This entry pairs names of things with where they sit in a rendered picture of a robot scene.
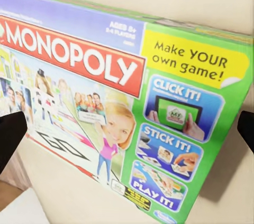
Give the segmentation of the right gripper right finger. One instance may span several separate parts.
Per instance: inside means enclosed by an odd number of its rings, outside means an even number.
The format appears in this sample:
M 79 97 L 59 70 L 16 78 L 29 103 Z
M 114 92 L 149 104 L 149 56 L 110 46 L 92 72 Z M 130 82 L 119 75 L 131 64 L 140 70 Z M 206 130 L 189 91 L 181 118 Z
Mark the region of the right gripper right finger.
M 254 113 L 241 111 L 237 130 L 254 153 Z

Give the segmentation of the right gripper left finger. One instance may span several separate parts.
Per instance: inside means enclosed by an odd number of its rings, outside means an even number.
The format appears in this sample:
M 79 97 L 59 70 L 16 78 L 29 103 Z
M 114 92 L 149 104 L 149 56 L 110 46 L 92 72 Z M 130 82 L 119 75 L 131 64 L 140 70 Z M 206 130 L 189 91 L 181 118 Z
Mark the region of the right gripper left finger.
M 28 130 L 23 111 L 0 117 L 0 174 Z

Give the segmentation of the board game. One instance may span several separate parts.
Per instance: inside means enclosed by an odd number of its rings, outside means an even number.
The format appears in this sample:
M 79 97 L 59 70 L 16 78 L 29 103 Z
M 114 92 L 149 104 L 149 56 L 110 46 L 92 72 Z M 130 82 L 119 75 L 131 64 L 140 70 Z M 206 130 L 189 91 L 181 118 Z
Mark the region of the board game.
M 185 224 L 254 81 L 254 36 L 82 0 L 0 0 L 0 117 Z

